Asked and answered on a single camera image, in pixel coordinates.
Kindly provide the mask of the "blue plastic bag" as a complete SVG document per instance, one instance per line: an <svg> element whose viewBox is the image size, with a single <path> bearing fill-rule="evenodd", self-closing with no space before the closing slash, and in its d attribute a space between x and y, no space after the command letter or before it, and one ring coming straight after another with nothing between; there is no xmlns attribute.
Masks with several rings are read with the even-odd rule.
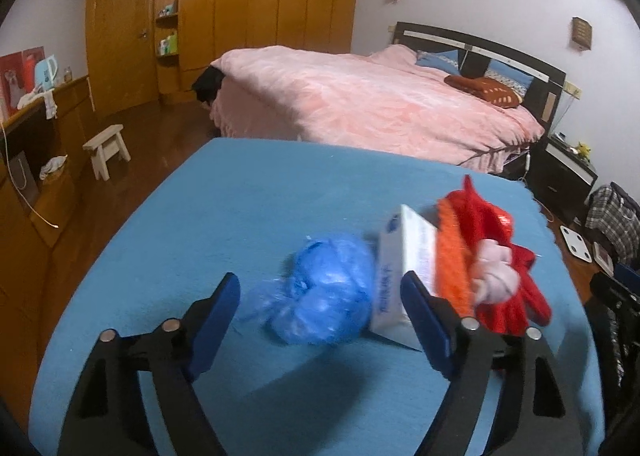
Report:
<svg viewBox="0 0 640 456"><path fill-rule="evenodd" d="M236 320L266 328L290 346L335 346L357 339L369 324L374 250L353 234L308 239L285 276L243 295Z"/></svg>

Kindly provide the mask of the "light pink rolled sock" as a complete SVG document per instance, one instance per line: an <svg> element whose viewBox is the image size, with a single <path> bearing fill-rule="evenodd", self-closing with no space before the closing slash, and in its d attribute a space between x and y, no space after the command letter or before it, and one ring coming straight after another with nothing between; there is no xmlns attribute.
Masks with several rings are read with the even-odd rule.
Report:
<svg viewBox="0 0 640 456"><path fill-rule="evenodd" d="M512 266L512 250L494 239L482 239L470 268L475 305L506 303L520 288L520 275Z"/></svg>

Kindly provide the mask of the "white bathroom scale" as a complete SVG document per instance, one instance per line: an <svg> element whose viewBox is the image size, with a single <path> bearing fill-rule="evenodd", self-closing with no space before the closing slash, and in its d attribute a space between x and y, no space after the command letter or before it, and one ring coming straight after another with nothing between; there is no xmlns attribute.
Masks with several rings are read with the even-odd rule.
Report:
<svg viewBox="0 0 640 456"><path fill-rule="evenodd" d="M582 236L564 225L560 226L560 232L570 254L576 259L590 264L592 257Z"/></svg>

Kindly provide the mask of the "red fleece garment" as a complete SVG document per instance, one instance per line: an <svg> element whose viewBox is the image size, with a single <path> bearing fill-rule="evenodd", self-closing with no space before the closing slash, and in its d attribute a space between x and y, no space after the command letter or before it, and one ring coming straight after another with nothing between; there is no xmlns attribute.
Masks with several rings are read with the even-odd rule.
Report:
<svg viewBox="0 0 640 456"><path fill-rule="evenodd" d="M470 176L436 210L437 295L503 335L548 326L551 307L530 275L536 254L512 241L512 216L480 197Z"/></svg>

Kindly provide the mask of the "plaid shirt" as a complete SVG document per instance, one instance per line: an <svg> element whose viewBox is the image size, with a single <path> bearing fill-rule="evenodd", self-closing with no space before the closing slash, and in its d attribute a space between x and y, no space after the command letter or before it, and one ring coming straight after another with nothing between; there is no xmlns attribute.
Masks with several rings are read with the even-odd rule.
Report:
<svg viewBox="0 0 640 456"><path fill-rule="evenodd" d="M620 263L639 263L639 204L616 182L593 191L585 228L604 237Z"/></svg>

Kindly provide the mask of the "black nightstand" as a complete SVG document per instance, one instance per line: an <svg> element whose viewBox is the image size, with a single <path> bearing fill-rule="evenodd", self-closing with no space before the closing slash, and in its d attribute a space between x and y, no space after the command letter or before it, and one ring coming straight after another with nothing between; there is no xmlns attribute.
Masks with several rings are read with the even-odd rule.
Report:
<svg viewBox="0 0 640 456"><path fill-rule="evenodd" d="M564 224L570 224L582 214L598 174L566 142L548 135L533 148L525 179L536 199Z"/></svg>

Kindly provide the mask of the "small white stool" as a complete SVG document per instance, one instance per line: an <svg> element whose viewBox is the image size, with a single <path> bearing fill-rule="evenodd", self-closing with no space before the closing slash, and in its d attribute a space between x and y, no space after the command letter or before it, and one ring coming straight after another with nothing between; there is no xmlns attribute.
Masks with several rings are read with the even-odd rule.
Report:
<svg viewBox="0 0 640 456"><path fill-rule="evenodd" d="M90 155L90 161L94 177L97 181L108 181L110 172L108 171L107 161L114 156L118 156L126 162L131 160L129 150L126 146L122 131L122 124L112 124L100 133L90 138L88 142L82 146L82 149Z"/></svg>

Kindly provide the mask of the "wooden desk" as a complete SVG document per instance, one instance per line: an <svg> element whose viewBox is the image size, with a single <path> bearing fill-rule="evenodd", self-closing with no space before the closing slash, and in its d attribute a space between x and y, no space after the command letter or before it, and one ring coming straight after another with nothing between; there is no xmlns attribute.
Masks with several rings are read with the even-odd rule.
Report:
<svg viewBox="0 0 640 456"><path fill-rule="evenodd" d="M1 404L28 421L40 360L40 318L52 250L79 198L82 149L94 127L90 80L56 88L1 124Z"/></svg>

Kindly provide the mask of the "black headboard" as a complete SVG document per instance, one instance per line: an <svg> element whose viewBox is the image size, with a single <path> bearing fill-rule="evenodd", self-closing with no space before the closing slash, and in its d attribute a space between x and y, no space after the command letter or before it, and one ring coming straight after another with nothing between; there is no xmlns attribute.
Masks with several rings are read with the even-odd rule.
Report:
<svg viewBox="0 0 640 456"><path fill-rule="evenodd" d="M531 76L533 81L523 95L523 106L537 119L544 133L549 132L566 79L560 69L486 38L414 22L396 23L392 42L416 52L456 50L460 74L467 78L483 76L491 60Z"/></svg>

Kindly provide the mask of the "brown patterned pillow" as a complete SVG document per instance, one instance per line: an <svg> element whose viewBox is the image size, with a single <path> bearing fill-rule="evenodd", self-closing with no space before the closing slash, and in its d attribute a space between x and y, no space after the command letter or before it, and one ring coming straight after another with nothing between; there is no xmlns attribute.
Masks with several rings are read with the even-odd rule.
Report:
<svg viewBox="0 0 640 456"><path fill-rule="evenodd" d="M444 82L461 92L468 93L503 109L512 109L522 103L522 98L511 87L494 78L465 78L461 75L447 75Z"/></svg>

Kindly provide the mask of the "bed with pink cover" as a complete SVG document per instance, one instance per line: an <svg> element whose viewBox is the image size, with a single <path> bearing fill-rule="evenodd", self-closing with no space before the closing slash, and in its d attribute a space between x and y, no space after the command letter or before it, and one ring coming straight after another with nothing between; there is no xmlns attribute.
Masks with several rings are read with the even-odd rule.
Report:
<svg viewBox="0 0 640 456"><path fill-rule="evenodd" d="M500 173L544 127L446 83L403 45L370 56L285 46L232 49L209 116L222 135L344 146Z"/></svg>

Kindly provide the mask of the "black cloth on bed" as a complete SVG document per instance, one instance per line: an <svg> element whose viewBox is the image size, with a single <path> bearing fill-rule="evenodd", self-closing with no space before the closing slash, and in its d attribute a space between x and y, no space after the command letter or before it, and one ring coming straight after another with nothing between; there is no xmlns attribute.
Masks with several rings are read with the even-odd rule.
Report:
<svg viewBox="0 0 640 456"><path fill-rule="evenodd" d="M208 66L193 82L191 90L201 104L211 104L216 99L222 82L224 82L224 72Z"/></svg>

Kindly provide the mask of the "blue electric kettle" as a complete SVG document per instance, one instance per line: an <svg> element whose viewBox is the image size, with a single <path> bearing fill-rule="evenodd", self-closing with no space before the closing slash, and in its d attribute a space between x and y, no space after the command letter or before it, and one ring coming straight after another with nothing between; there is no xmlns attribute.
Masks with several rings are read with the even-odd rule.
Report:
<svg viewBox="0 0 640 456"><path fill-rule="evenodd" d="M55 88L56 77L58 76L58 60L54 55L43 58L37 62L35 67L35 89L53 90Z"/></svg>

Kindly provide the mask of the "red picture box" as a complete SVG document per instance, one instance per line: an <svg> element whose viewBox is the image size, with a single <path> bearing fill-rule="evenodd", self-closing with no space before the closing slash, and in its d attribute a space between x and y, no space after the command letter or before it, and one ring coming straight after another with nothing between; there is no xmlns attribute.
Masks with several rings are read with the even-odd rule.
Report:
<svg viewBox="0 0 640 456"><path fill-rule="evenodd" d="M35 64L44 58L42 46L1 57L1 109L9 118L20 99L35 87Z"/></svg>

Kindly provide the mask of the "blue pillow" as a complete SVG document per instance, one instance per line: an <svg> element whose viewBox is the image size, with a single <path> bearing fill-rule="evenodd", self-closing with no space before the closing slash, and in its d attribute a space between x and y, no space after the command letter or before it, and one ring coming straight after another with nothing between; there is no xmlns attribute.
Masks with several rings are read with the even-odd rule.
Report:
<svg viewBox="0 0 640 456"><path fill-rule="evenodd" d="M459 74L460 64L458 56L459 54L456 50L448 50L448 52L417 52L416 65L437 69L449 74ZM495 59L489 61L488 68L483 75L486 76L486 78L492 78L511 87L512 90L521 97L526 95L534 81L533 75L503 64L503 62Z"/></svg>

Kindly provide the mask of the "wooden wardrobe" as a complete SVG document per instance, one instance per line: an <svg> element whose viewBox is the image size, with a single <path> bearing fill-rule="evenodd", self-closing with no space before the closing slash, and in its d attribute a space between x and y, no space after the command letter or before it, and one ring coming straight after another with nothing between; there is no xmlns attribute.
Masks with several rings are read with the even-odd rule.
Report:
<svg viewBox="0 0 640 456"><path fill-rule="evenodd" d="M86 0L86 52L101 117L183 98L231 49L348 52L356 0Z"/></svg>

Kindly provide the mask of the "right wall lamp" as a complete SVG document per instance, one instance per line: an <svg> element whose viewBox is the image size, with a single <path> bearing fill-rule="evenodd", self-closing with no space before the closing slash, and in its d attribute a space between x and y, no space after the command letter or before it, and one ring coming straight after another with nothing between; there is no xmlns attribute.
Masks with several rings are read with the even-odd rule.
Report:
<svg viewBox="0 0 640 456"><path fill-rule="evenodd" d="M572 33L570 41L582 49L590 49L592 46L592 26L582 18L572 18Z"/></svg>

